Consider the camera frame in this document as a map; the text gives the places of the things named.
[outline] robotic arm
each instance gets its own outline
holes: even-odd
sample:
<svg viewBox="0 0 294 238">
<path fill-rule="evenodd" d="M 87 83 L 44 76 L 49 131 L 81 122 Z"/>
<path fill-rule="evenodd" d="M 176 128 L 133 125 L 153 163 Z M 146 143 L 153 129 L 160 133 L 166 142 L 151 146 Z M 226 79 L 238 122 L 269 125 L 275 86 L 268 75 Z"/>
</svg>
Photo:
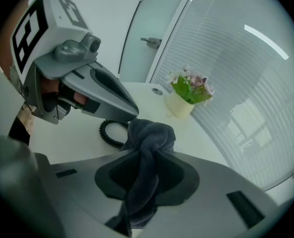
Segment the robotic arm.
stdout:
<svg viewBox="0 0 294 238">
<path fill-rule="evenodd" d="M 88 115 L 121 122 L 138 116 L 126 89 L 97 62 L 100 43 L 71 0 L 31 3 L 10 45 L 20 92 L 36 107 L 33 115 L 57 124 L 72 106 Z M 59 94 L 42 95 L 40 76 L 59 80 Z M 74 91 L 88 97 L 84 106 L 74 101 Z"/>
</svg>

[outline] black cable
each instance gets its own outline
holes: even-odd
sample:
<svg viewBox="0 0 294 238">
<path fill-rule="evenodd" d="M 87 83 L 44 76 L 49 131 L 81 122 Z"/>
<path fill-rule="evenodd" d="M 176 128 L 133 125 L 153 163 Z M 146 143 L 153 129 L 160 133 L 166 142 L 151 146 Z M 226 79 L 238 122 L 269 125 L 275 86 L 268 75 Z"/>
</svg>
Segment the black cable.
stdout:
<svg viewBox="0 0 294 238">
<path fill-rule="evenodd" d="M 108 143 L 109 145 L 111 145 L 111 146 L 113 146 L 115 148 L 120 149 L 123 146 L 123 143 L 119 142 L 119 141 L 116 141 L 116 140 L 113 140 L 106 133 L 107 125 L 110 124 L 110 123 L 113 123 L 113 122 L 119 123 L 121 126 L 128 129 L 128 123 L 127 122 L 118 122 L 118 121 L 112 121 L 112 120 L 105 120 L 99 126 L 99 134 L 106 143 Z"/>
</svg>

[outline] glass door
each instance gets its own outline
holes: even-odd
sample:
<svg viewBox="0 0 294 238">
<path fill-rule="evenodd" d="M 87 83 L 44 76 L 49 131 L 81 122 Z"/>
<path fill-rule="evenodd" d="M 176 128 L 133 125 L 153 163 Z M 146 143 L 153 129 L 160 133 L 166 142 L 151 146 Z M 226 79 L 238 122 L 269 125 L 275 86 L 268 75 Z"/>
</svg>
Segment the glass door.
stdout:
<svg viewBox="0 0 294 238">
<path fill-rule="evenodd" d="M 142 0 L 129 28 L 119 79 L 145 82 L 162 37 L 181 0 Z"/>
</svg>

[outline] white desk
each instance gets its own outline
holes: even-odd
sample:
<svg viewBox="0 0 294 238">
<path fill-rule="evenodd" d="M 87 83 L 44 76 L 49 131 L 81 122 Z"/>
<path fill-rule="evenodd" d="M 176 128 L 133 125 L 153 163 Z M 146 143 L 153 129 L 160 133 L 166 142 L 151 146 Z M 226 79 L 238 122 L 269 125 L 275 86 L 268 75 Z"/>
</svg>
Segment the white desk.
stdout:
<svg viewBox="0 0 294 238">
<path fill-rule="evenodd" d="M 191 116 L 181 120 L 171 114 L 164 103 L 164 95 L 167 92 L 160 85 L 124 83 L 124 86 L 139 108 L 138 118 L 172 126 L 176 134 L 175 151 L 228 166 L 215 144 Z M 153 93 L 152 88 L 158 88 L 164 95 Z M 99 135 L 99 125 L 103 120 L 82 114 L 80 110 L 75 109 L 71 109 L 58 125 L 35 118 L 30 149 L 45 154 L 51 164 L 117 153 L 118 149 L 105 143 Z M 127 138 L 126 130 L 118 124 L 110 124 L 107 134 L 122 142 Z"/>
</svg>

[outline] white pot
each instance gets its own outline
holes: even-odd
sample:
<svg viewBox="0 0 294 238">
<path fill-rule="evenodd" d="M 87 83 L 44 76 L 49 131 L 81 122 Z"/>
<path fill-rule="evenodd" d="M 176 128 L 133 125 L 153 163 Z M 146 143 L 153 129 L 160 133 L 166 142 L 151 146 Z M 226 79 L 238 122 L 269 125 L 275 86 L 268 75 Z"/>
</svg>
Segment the white pot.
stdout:
<svg viewBox="0 0 294 238">
<path fill-rule="evenodd" d="M 186 102 L 182 97 L 173 91 L 165 96 L 165 103 L 171 113 L 177 118 L 186 118 L 194 108 L 194 104 Z"/>
</svg>

